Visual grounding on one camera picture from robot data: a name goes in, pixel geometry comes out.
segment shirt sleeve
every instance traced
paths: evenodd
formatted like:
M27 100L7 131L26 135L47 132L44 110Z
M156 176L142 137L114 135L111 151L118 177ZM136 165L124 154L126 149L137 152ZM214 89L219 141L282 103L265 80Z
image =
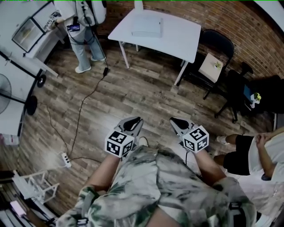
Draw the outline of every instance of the shirt sleeve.
M97 198L99 198L99 194L93 187L84 187L79 193L76 205L58 219L56 227L77 226L78 220L84 218L82 217L82 211L85 205L85 198L88 200L90 195L92 197L92 200L89 201L91 205Z
M276 164L271 181L284 181L284 162L278 162Z
M74 1L54 1L54 6L64 20L77 15Z
M245 213L247 226L253 226L256 222L256 208L241 189L239 182L232 177L226 177L216 182L213 188L228 196L232 204L238 204Z

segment black chair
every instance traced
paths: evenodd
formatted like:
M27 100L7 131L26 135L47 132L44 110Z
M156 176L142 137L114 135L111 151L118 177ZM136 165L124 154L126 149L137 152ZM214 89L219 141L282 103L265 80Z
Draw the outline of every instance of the black chair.
M255 90L249 85L249 81L244 77L244 75L250 72L253 74L252 68L245 62L242 62L242 72L239 74L235 70L230 70L228 76L226 77L226 86L227 86L227 94L224 96L227 99L225 105L220 109L218 113L214 116L218 118L218 116L224 111L226 107L232 107L235 119L232 120L233 123L236 123L237 112L240 111L242 115L246 115L250 113L250 109L246 106L246 97L244 95L244 87L245 85L254 93Z
M186 80L189 80L193 83L197 83L201 86L209 87L209 91L205 95L203 99L206 99L206 97L209 95L211 91L213 91L220 81L225 77L225 69L227 68L228 64L230 63L233 55L234 55L234 44L230 39L228 39L226 36L222 35L221 33L215 31L215 30L204 30L199 39L199 43L212 48L215 51L221 52L225 54L228 57L227 62L223 66L219 79L216 83L213 83L211 80L209 80L206 76L204 76L202 73L198 72L199 68L201 67L204 59L206 56L204 56L201 53L196 54L196 58L193 64L188 64L187 69L185 70L185 73L182 75L182 78L185 78Z

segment tie-dye shirt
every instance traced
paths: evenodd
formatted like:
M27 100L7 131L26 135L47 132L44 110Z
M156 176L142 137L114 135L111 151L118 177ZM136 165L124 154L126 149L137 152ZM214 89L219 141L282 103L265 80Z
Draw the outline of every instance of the tie-dye shirt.
M82 218L87 227L146 226L157 207L181 226L234 226L239 211L242 226L256 221L255 207L236 179L226 177L210 187L173 152L140 146L122 162L107 194L83 188L57 227L80 226Z

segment white power strip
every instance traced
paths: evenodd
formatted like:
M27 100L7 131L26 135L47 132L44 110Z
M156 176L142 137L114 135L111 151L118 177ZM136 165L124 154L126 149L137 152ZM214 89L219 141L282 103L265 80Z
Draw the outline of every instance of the white power strip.
M71 165L71 162L70 162L70 160L69 160L67 154L66 154L66 153L61 153L61 156L62 156L62 158L63 158L63 161L64 161L66 167L67 167L67 168L71 168L72 165Z

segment jeans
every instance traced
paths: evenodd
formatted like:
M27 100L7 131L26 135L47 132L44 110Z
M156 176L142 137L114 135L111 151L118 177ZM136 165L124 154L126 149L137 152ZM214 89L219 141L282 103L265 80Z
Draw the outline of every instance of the jeans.
M90 47L93 59L101 60L105 57L104 53L101 51L99 40L95 36L95 34L94 37L90 27L87 27L85 32L81 32L73 38L69 37L72 49L79 61L79 69L82 71L87 70L91 67L91 65L87 57L84 45L77 44L77 42L83 43L84 40L88 42L87 44Z

